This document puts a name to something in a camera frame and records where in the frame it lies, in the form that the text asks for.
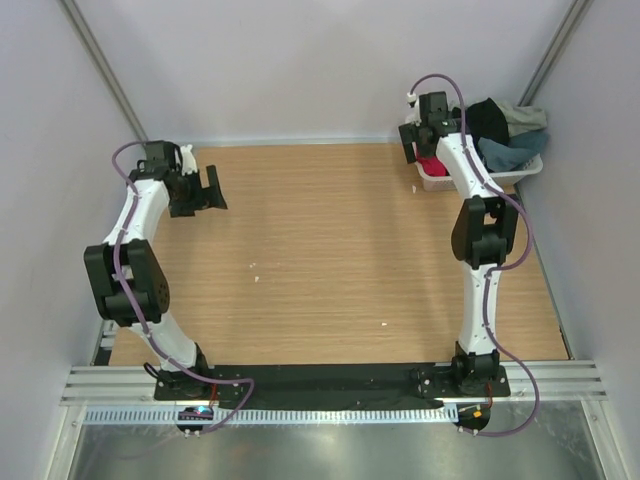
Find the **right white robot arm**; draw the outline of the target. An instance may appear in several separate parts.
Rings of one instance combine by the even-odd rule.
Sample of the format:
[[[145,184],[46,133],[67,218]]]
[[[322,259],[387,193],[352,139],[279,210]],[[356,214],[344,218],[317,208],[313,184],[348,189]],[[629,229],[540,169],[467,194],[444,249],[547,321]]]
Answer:
[[[410,114],[399,127],[406,160],[436,157],[462,199],[451,248],[463,270],[463,323],[445,389],[455,396],[506,397],[494,330],[500,267],[514,246],[517,210],[475,152],[465,119],[452,116],[445,92],[409,93],[407,103]]]

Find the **grey green t shirt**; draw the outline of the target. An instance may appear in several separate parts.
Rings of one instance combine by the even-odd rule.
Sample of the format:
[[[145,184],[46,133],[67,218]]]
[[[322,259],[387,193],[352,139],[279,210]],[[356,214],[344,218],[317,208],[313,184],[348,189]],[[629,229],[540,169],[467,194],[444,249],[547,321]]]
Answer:
[[[547,115],[542,108],[512,105],[506,101],[496,104],[505,117],[510,137],[547,128]]]

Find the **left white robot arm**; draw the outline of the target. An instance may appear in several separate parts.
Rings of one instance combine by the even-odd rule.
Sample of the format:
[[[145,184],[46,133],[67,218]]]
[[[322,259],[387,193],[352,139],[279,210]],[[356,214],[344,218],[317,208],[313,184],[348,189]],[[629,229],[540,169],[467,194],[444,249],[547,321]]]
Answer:
[[[142,141],[142,159],[124,180],[126,199],[105,239],[85,249],[83,261],[100,316],[129,330],[159,361],[144,366],[158,399],[199,400],[213,389],[200,346],[170,311],[171,293],[152,243],[164,214],[192,217],[227,207],[215,166],[200,170],[193,148],[167,140]]]

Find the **black t shirt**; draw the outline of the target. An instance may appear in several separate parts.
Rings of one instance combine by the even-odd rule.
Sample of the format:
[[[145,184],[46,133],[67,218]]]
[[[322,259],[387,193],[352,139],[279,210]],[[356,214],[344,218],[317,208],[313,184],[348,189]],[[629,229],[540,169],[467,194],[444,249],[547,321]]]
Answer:
[[[478,153],[481,153],[481,139],[504,146],[507,146],[510,140],[506,118],[491,98],[474,103],[465,109],[465,134],[472,137],[474,148]]]

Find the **pink red t shirt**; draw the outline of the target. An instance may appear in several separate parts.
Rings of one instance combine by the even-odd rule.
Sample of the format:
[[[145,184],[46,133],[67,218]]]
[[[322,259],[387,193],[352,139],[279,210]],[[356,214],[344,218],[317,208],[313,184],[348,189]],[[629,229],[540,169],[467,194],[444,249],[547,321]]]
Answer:
[[[448,171],[444,164],[435,156],[418,157],[417,162],[421,165],[427,176],[439,178],[446,177],[448,175]]]

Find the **blue t shirt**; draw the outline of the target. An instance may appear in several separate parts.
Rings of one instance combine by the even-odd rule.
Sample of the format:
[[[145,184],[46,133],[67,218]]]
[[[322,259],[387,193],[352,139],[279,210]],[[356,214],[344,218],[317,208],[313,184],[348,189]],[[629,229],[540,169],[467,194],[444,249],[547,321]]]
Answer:
[[[521,169],[536,155],[545,150],[549,134],[544,130],[529,131],[512,137],[507,145],[480,138],[478,147],[485,167],[495,173]]]

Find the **aluminium rail frame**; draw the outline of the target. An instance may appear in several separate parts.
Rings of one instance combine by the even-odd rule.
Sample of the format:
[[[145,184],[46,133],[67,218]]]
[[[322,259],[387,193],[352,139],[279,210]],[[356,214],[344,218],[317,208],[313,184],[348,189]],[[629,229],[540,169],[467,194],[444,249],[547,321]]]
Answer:
[[[218,400],[231,408],[243,395],[249,408],[349,410],[425,408],[438,402],[512,398],[529,401],[602,399],[605,388],[591,361],[504,363],[494,380],[457,381],[448,365],[251,365],[213,369],[213,387],[193,379],[158,379],[142,368],[75,367],[63,389],[64,405],[124,405]]]

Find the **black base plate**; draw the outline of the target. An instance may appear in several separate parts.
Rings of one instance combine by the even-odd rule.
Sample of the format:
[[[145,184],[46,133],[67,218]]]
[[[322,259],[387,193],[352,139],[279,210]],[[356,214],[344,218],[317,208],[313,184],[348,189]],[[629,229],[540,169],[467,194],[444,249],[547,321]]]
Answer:
[[[196,375],[159,370],[146,363],[159,401],[206,401],[222,410],[388,411],[438,409],[446,398],[505,398],[511,394],[505,368],[488,376],[468,373],[459,361],[320,365],[219,365],[195,367]]]

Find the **white plastic laundry basket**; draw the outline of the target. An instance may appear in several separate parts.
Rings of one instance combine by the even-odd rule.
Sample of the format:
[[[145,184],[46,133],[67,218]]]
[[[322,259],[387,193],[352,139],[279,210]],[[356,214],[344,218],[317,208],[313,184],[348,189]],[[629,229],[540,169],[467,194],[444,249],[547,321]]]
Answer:
[[[422,122],[425,122],[428,125],[432,126],[431,121],[428,119],[423,119]],[[481,153],[478,153],[477,151],[476,153],[479,156],[480,160],[482,160],[483,165],[485,166]],[[426,191],[444,191],[444,190],[452,190],[454,188],[454,182],[452,180],[452,177],[449,175],[449,170],[445,165],[444,166],[448,171],[448,175],[446,177],[434,178],[434,177],[427,176],[424,173],[421,165],[417,161],[415,162],[415,164],[417,165],[418,173],[422,179],[423,188]],[[486,170],[491,176],[491,178],[493,178],[498,185],[500,186],[514,185],[524,177],[528,175],[537,174],[542,170],[541,154],[536,155],[519,170],[514,170],[514,171],[504,172],[504,173],[491,172],[487,168]]]

